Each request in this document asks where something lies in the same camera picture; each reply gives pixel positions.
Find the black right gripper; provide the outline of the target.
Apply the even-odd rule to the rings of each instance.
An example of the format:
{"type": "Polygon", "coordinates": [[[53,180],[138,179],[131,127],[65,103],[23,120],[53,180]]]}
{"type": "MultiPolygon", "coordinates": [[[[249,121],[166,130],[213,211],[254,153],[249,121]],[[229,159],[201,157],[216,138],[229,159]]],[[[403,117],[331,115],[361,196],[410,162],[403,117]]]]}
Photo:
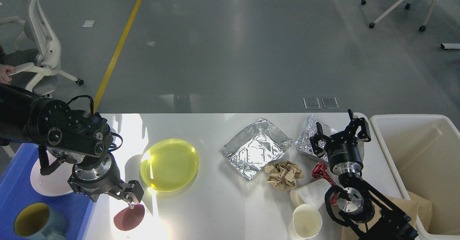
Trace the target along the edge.
{"type": "Polygon", "coordinates": [[[320,122],[316,122],[317,132],[309,139],[315,156],[320,158],[327,153],[330,171],[337,176],[362,171],[363,159],[358,150],[358,142],[371,141],[366,119],[355,116],[351,109],[347,112],[350,122],[345,127],[345,133],[335,133],[329,137],[324,135],[320,122]],[[319,145],[320,141],[325,143],[324,147],[319,145]]]}

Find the person hand on chair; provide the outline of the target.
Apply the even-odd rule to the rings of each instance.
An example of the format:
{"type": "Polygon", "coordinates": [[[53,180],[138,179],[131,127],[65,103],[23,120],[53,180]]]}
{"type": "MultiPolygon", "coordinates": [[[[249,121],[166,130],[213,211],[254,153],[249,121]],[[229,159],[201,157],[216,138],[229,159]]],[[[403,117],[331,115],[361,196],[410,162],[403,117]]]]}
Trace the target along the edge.
{"type": "Polygon", "coordinates": [[[0,82],[3,84],[11,84],[12,78],[8,75],[8,73],[15,74],[16,70],[14,66],[11,65],[0,65],[0,82]]]}

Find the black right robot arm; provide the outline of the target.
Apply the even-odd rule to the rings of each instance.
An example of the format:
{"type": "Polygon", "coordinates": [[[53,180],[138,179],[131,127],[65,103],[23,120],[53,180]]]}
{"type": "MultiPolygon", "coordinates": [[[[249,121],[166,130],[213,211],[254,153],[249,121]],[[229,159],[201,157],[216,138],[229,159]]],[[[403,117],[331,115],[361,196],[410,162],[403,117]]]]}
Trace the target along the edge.
{"type": "Polygon", "coordinates": [[[360,240],[414,240],[417,230],[411,217],[362,178],[363,160],[359,142],[370,142],[368,122],[348,110],[350,122],[344,130],[325,135],[317,122],[317,132],[309,139],[318,157],[327,155],[329,170],[338,176],[335,183],[324,163],[312,171],[331,186],[324,196],[327,214],[337,224],[350,227],[360,240]]]}

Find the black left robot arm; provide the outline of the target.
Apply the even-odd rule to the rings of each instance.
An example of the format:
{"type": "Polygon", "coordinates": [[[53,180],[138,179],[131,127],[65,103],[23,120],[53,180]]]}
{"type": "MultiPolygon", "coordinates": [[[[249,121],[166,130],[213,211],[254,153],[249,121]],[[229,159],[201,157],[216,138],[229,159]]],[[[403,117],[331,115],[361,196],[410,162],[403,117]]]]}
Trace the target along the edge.
{"type": "Polygon", "coordinates": [[[48,176],[63,163],[72,164],[68,184],[96,202],[101,194],[125,201],[133,209],[144,190],[139,181],[124,182],[113,156],[119,149],[107,119],[94,112],[73,110],[69,102],[41,98],[30,91],[1,84],[1,145],[10,142],[38,146],[40,173],[48,176]]]}

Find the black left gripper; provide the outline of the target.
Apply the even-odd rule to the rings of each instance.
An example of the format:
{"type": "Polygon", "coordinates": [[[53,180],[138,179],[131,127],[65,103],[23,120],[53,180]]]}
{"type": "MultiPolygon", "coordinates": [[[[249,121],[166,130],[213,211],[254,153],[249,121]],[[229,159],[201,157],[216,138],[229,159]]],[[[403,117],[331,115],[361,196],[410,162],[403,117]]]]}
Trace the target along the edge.
{"type": "Polygon", "coordinates": [[[125,201],[129,209],[140,204],[144,190],[138,180],[122,182],[120,171],[111,153],[100,157],[85,156],[83,161],[73,165],[68,179],[71,189],[97,202],[101,194],[125,201]]]}

